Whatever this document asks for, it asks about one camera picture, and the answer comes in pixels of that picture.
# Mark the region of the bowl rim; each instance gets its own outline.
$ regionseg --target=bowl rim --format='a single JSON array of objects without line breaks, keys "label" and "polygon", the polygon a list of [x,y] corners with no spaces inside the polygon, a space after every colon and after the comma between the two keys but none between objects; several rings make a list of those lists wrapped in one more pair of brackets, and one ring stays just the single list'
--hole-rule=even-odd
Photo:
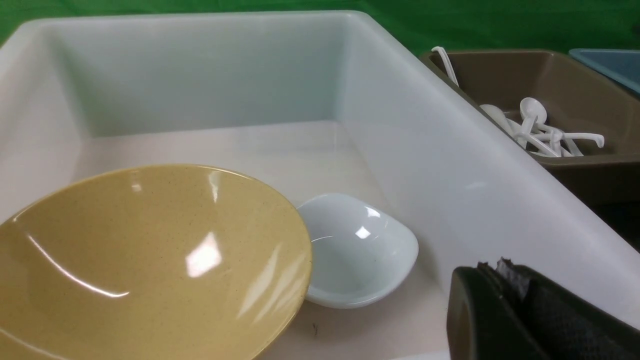
[{"label": "bowl rim", "polygon": [[391,215],[387,214],[384,211],[380,211],[378,208],[376,208],[375,206],[372,206],[356,197],[350,196],[348,194],[345,193],[324,193],[321,195],[318,195],[316,197],[313,197],[307,201],[305,201],[302,205],[298,206],[297,209],[302,208],[305,205],[308,205],[312,202],[314,202],[317,199],[320,199],[322,197],[327,197],[327,196],[340,196],[340,197],[347,197],[350,198],[352,200],[355,200],[357,202],[361,202],[367,206],[369,206],[372,209],[375,209],[376,211],[378,211],[381,214],[386,215],[387,217],[394,219],[398,224],[400,224],[401,226],[407,228],[407,230],[409,230],[410,233],[410,241],[409,241],[409,245],[406,247],[407,249],[407,253],[408,256],[407,258],[409,259],[409,261],[403,263],[403,266],[397,266],[396,267],[396,275],[393,276],[391,278],[391,280],[389,280],[389,282],[387,282],[384,286],[382,286],[379,290],[377,291],[372,291],[367,295],[362,295],[359,297],[338,297],[335,296],[334,293],[330,292],[330,291],[324,291],[321,288],[315,287],[313,286],[313,284],[310,282],[308,290],[307,290],[307,296],[306,299],[321,305],[321,306],[325,306],[325,307],[332,307],[334,309],[356,309],[358,307],[364,307],[370,304],[373,304],[374,302],[377,302],[381,299],[384,299],[387,295],[391,294],[393,291],[395,291],[398,287],[400,287],[400,285],[402,285],[402,283],[404,282],[404,280],[406,280],[406,278],[409,276],[409,273],[411,272],[411,270],[413,270],[413,267],[415,265],[416,260],[418,259],[418,253],[419,253],[419,244],[418,244],[418,239],[415,237],[415,234],[413,233],[413,231],[411,231],[406,225],[404,225],[403,223],[401,223],[400,221],[398,221],[396,218],[392,217]]},{"label": "bowl rim", "polygon": [[300,222],[303,225],[303,228],[305,230],[306,233],[306,237],[307,237],[307,243],[308,243],[308,247],[306,247],[305,252],[307,253],[307,256],[309,258],[310,261],[310,270],[307,272],[306,276],[305,276],[305,280],[303,283],[303,287],[300,290],[300,294],[301,296],[298,297],[296,304],[295,304],[295,308],[296,310],[293,311],[291,313],[291,315],[284,319],[284,321],[281,323],[281,325],[274,331],[274,333],[272,334],[272,336],[270,336],[269,338],[267,338],[267,340],[260,345],[256,352],[252,355],[250,355],[250,359],[256,359],[258,358],[265,350],[267,350],[274,342],[275,340],[277,340],[282,333],[287,330],[289,328],[289,326],[291,325],[291,323],[293,322],[293,320],[296,318],[296,316],[298,315],[298,313],[300,312],[300,309],[302,308],[302,305],[305,301],[305,297],[307,294],[307,291],[309,289],[310,283],[311,283],[311,273],[313,271],[313,250],[312,250],[312,245],[311,245],[311,239],[309,237],[308,234],[308,229],[307,229],[307,225],[304,221],[304,219],[302,219],[302,216],[300,215],[300,213],[298,212],[298,208],[291,203],[291,201],[289,199],[287,199],[287,197],[285,197],[281,192],[279,192],[278,190],[276,190],[275,188],[273,188],[271,185],[265,183],[264,181],[261,181],[259,179],[256,179],[255,177],[252,176],[248,176],[246,174],[243,174],[241,172],[237,172],[234,170],[229,170],[226,168],[220,168],[220,167],[215,167],[212,165],[203,165],[203,164],[194,164],[194,163],[162,163],[162,164],[151,164],[151,165],[142,165],[142,166],[137,166],[137,167],[127,167],[127,168],[119,168],[116,170],[111,170],[111,171],[107,171],[107,172],[103,172],[101,174],[97,174],[94,176],[90,176],[84,179],[80,179],[78,181],[75,181],[73,183],[70,183],[62,188],[59,188],[51,193],[48,193],[47,195],[44,195],[40,198],[38,198],[37,200],[31,202],[30,204],[28,204],[27,206],[23,207],[22,209],[18,210],[16,213],[14,213],[13,215],[11,215],[10,217],[8,217],[7,219],[4,219],[2,222],[0,222],[0,227],[5,226],[8,223],[12,223],[15,222],[17,220],[17,218],[25,213],[26,211],[28,211],[29,209],[33,208],[34,206],[37,206],[39,203],[46,201],[50,198],[53,198],[63,192],[72,190],[74,188],[80,187],[86,183],[89,183],[91,181],[97,181],[99,179],[102,179],[103,177],[109,177],[109,176],[115,176],[118,174],[125,174],[134,170],[148,170],[148,169],[153,169],[153,168],[201,168],[201,169],[207,169],[207,170],[216,170],[216,171],[220,171],[220,172],[225,172],[228,174],[231,174],[233,176],[239,176],[239,177],[243,177],[245,179],[249,179],[252,181],[257,181],[258,183],[260,183],[263,186],[266,186],[266,188],[270,189],[271,191],[274,191],[276,194],[278,194],[280,196],[280,198],[282,198],[282,200],[284,200],[284,202],[286,204],[288,204],[288,206],[294,210],[294,214],[298,217],[298,220],[300,220]]}]

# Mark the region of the speckled bowl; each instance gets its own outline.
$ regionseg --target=speckled bowl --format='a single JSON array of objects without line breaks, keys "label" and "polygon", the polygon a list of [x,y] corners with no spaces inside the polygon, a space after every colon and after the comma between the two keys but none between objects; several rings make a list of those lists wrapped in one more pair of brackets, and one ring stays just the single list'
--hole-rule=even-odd
[{"label": "speckled bowl", "polygon": [[253,359],[300,308],[295,207],[198,165],[119,170],[0,225],[3,360]]}]

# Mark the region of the blue bin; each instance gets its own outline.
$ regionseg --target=blue bin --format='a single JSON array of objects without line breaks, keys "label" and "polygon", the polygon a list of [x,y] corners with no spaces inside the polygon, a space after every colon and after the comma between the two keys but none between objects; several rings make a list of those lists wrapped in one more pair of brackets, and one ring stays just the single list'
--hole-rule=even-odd
[{"label": "blue bin", "polygon": [[640,51],[573,49],[569,55],[640,96]]}]

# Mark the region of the white plastic bin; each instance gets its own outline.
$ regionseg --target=white plastic bin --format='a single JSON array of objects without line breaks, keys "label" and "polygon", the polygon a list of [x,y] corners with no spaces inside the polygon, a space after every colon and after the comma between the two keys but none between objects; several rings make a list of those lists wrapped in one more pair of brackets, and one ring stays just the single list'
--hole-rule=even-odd
[{"label": "white plastic bin", "polygon": [[238,170],[295,204],[348,193],[420,241],[389,298],[305,304],[264,359],[446,349],[451,271],[501,256],[640,325],[635,251],[364,14],[38,20],[0,49],[0,218],[167,162]]}]

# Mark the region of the bin floor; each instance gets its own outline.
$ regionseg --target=bin floor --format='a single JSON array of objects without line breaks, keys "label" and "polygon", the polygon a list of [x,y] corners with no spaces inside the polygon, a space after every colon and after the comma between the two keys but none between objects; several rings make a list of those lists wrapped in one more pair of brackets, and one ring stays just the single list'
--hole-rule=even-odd
[{"label": "bin floor", "polygon": [[[363,157],[336,121],[217,128],[42,144],[14,132],[0,158],[0,199],[7,218],[73,181],[155,163],[200,163],[270,184],[294,205],[342,192],[393,215]],[[361,309],[306,302],[261,359],[387,360],[447,348],[447,299],[420,263],[388,298]]]}]

